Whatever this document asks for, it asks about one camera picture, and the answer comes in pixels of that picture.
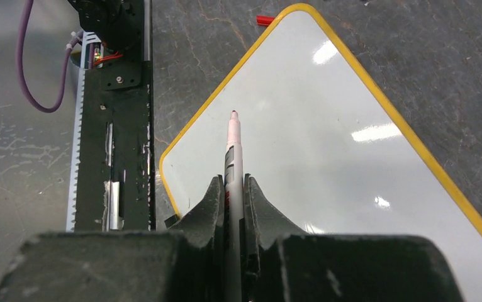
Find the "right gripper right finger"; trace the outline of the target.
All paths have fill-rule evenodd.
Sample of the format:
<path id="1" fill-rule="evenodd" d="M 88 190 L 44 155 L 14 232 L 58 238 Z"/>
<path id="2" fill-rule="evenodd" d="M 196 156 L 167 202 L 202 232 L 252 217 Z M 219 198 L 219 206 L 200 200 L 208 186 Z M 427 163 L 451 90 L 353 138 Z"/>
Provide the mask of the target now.
<path id="1" fill-rule="evenodd" d="M 415 235 L 310 234 L 244 177 L 244 301 L 462 301 L 446 258 Z"/>

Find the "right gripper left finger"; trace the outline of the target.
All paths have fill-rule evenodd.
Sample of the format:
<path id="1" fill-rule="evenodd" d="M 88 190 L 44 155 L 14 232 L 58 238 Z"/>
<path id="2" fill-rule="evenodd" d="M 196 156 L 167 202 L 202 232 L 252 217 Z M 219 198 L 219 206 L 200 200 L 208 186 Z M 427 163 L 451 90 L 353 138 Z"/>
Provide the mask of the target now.
<path id="1" fill-rule="evenodd" d="M 0 301 L 223 301 L 225 188 L 169 229 L 41 233 L 27 240 L 0 282 Z"/>

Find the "red whiteboard marker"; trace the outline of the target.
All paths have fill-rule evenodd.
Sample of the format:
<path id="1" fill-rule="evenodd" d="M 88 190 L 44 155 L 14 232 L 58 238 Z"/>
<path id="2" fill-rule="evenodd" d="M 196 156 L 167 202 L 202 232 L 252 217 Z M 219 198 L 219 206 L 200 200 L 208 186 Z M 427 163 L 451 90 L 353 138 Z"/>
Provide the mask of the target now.
<path id="1" fill-rule="evenodd" d="M 233 110 L 228 121 L 225 153 L 225 217 L 228 219 L 228 254 L 226 264 L 226 301 L 242 301 L 241 227 L 244 218 L 243 161 L 241 126 Z"/>

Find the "whiteboard with yellow edge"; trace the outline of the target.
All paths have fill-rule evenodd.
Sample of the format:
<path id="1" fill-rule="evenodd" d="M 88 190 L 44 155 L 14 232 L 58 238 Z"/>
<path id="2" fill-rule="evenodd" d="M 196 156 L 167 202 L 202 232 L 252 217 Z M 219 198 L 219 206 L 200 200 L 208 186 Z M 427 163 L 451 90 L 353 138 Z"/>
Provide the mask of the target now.
<path id="1" fill-rule="evenodd" d="M 282 10 L 162 154 L 177 215 L 224 170 L 232 111 L 244 171 L 293 223 L 425 237 L 482 301 L 482 217 L 314 7 Z"/>

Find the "red object behind right arm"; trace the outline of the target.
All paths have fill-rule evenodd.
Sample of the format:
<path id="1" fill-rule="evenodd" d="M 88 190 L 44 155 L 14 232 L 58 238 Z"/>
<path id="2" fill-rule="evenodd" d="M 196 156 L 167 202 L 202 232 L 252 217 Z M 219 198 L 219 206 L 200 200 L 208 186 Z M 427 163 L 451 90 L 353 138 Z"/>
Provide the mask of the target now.
<path id="1" fill-rule="evenodd" d="M 275 17 L 272 17 L 272 16 L 264 16 L 264 15 L 256 16 L 256 22 L 259 26 L 269 26 L 274 20 L 275 20 Z"/>

